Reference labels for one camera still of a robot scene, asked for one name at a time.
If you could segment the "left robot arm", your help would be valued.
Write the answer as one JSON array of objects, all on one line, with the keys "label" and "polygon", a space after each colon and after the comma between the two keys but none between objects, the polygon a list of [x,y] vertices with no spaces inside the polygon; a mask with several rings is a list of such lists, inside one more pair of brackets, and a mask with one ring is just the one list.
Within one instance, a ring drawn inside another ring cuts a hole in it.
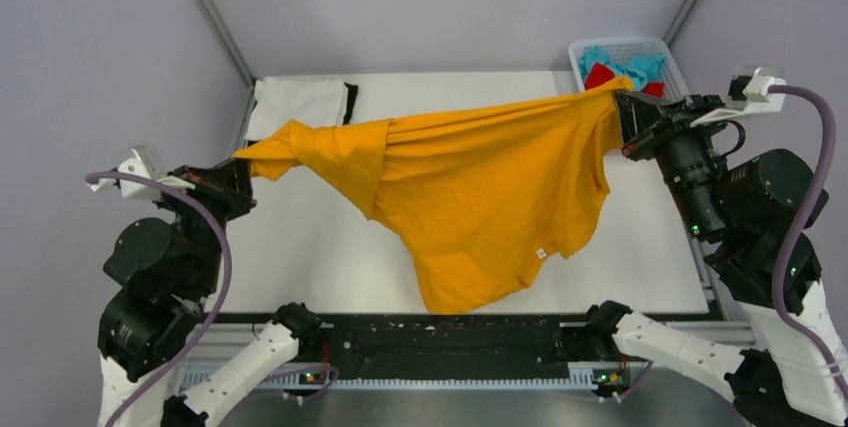
[{"label": "left robot arm", "polygon": [[93,190],[116,187],[126,198],[142,198],[174,214],[172,221],[132,222],[104,263],[104,273],[119,289],[98,326],[100,425],[216,426],[285,363],[317,354],[319,317],[289,303],[207,380],[179,387],[179,365],[216,320],[229,291],[227,224],[255,206],[247,161],[159,174],[137,156],[86,180]]}]

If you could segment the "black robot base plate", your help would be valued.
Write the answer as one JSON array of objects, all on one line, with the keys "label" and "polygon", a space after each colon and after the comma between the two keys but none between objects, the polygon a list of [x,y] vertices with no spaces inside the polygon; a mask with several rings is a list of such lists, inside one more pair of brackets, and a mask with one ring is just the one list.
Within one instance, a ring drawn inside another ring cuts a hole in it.
[{"label": "black robot base plate", "polygon": [[591,386],[624,388],[638,361],[596,341],[587,318],[554,314],[324,314],[297,364],[329,364],[343,380],[559,380],[592,368]]}]

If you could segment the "yellow t shirt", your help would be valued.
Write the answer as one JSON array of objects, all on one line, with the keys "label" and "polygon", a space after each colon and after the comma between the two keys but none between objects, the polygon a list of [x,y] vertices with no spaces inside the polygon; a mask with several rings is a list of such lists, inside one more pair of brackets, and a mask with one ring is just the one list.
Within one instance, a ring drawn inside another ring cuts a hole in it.
[{"label": "yellow t shirt", "polygon": [[582,93],[344,126],[291,120],[236,157],[276,181],[305,167],[412,257],[428,311],[463,314],[529,287],[546,259],[592,239],[622,144],[614,102]]}]

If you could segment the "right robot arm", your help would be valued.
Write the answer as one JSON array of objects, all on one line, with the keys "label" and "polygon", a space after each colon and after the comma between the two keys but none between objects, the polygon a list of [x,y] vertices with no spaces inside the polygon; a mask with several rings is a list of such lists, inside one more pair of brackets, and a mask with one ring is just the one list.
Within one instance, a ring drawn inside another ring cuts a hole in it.
[{"label": "right robot arm", "polygon": [[694,380],[755,426],[843,426],[847,351],[805,235],[828,200],[823,183],[833,156],[832,114],[809,90],[788,87],[787,93],[820,113],[815,167],[786,149],[729,167],[712,139],[738,121],[722,115],[717,96],[613,95],[624,156],[657,162],[693,239],[714,246],[705,263],[748,315],[761,347],[708,341],[614,301],[590,308],[586,344],[600,359],[640,358]]}]

